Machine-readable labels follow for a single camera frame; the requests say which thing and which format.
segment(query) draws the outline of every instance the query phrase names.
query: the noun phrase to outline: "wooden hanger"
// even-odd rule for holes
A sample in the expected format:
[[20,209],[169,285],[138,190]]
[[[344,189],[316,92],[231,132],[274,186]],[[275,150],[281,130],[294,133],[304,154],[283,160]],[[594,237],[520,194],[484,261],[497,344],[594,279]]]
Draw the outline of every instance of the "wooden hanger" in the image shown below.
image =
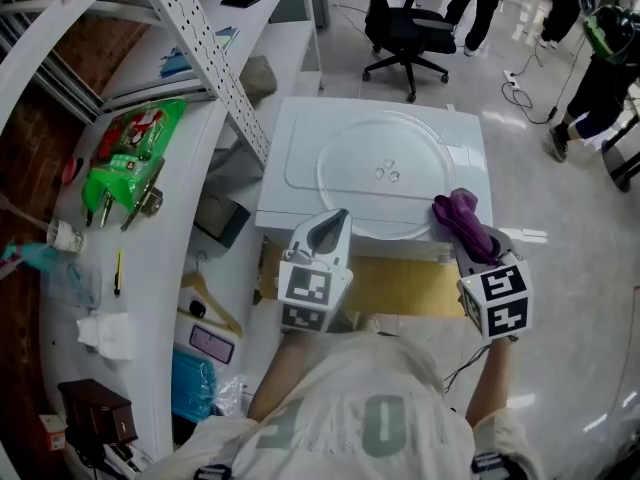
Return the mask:
[[244,336],[244,332],[242,331],[242,327],[238,323],[238,321],[233,318],[220,304],[218,301],[213,298],[213,295],[209,293],[209,289],[207,288],[207,283],[199,272],[190,272],[189,274],[185,274],[182,276],[182,282],[180,283],[181,288],[193,288],[200,297],[207,303],[213,311],[220,317],[220,319],[224,322],[223,324],[214,322],[208,318],[196,318],[194,317],[190,311],[187,311],[182,308],[178,308],[178,312],[190,316],[194,320],[198,320],[201,322],[205,322],[208,325],[212,325],[214,327],[218,327],[219,329],[223,329],[225,331],[229,331],[234,333],[238,338],[242,338]]

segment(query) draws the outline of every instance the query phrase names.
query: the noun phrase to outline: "floor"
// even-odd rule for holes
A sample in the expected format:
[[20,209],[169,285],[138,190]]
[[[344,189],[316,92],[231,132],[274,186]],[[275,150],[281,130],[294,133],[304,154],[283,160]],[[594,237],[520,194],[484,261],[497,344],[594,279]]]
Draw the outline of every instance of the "floor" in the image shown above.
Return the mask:
[[[402,0],[389,0],[401,5]],[[418,0],[444,13],[450,0]],[[330,0],[366,10],[368,0]],[[544,231],[544,240],[519,241],[535,286],[533,330],[517,345],[509,405],[525,426],[549,478],[589,479],[636,431],[640,418],[640,318],[634,320],[634,286],[640,285],[640,187],[622,194],[603,168],[600,153],[571,145],[560,165],[541,148],[544,125],[531,124],[501,94],[502,70],[518,70],[533,52],[536,31],[548,3],[531,9],[527,0],[503,0],[479,55],[430,55],[451,81],[416,68],[416,105],[477,115],[489,165],[494,224]],[[534,30],[524,34],[529,13]],[[457,30],[462,45],[475,15],[474,3]],[[361,81],[366,64],[378,58],[362,34],[364,14],[331,7],[331,27],[319,35],[324,96],[404,102],[408,83],[400,67],[374,71]],[[520,77],[535,108],[546,119],[566,80],[580,37],[578,27],[557,51],[539,49],[544,67],[533,61]],[[586,46],[559,105],[559,119],[588,63]],[[633,146],[634,138],[627,141]],[[436,357],[443,374],[466,362],[482,345],[465,320],[390,317],[385,330],[403,335]],[[482,362],[458,377],[446,401],[464,411]]]

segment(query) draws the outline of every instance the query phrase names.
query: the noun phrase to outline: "brick wall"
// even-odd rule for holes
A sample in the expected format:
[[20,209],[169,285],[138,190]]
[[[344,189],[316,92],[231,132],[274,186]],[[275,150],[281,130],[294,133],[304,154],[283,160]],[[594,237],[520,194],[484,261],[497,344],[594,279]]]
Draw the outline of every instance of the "brick wall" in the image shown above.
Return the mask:
[[[82,17],[56,51],[100,93],[144,28]],[[40,87],[30,85],[0,135],[0,192],[36,218],[48,220],[62,167],[83,128]],[[25,243],[44,241],[42,235],[0,212],[0,249],[11,238]],[[27,267],[0,281],[0,440],[21,478],[66,478],[62,455],[46,450],[38,419],[38,414],[51,412],[40,367],[39,297],[39,275]]]

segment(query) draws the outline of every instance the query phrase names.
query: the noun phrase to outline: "black pants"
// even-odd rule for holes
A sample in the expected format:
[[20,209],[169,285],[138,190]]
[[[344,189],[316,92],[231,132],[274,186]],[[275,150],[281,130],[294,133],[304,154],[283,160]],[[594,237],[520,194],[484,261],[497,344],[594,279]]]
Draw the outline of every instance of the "black pants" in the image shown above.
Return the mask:
[[[471,0],[451,0],[449,7],[447,7],[447,15],[444,20],[454,26],[457,25],[469,2],[471,2]],[[493,19],[493,13],[496,7],[498,7],[498,2],[500,2],[500,0],[478,0],[476,19],[465,40],[465,44],[469,50],[477,50],[482,44],[482,41],[484,41],[484,38],[487,37],[491,20]]]
[[578,0],[551,0],[553,7],[540,38],[543,41],[562,41],[580,16]]
[[596,57],[584,74],[576,95],[567,106],[583,139],[589,139],[611,128],[622,113],[629,86],[638,76],[638,68],[622,68]]

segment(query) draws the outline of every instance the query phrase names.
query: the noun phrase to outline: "phone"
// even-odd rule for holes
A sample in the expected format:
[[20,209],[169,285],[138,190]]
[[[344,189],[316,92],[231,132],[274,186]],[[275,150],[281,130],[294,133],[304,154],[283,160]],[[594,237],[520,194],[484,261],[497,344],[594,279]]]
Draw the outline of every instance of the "phone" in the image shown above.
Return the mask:
[[197,325],[194,325],[191,330],[189,344],[224,364],[231,362],[233,351],[236,348],[230,341]]
[[223,0],[220,5],[228,5],[229,7],[240,7],[246,9],[260,0]]

